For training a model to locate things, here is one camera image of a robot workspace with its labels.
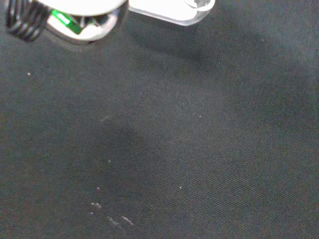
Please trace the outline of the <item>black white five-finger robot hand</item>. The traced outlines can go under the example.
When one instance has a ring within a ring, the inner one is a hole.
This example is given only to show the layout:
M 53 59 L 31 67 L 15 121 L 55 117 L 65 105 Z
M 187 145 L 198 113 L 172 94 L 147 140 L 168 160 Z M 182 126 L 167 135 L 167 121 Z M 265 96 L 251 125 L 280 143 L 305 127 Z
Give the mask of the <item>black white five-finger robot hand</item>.
M 214 0 L 5 0 L 8 34 L 32 42 L 44 30 L 75 45 L 91 45 L 115 33 L 131 11 L 180 26 L 205 18 Z

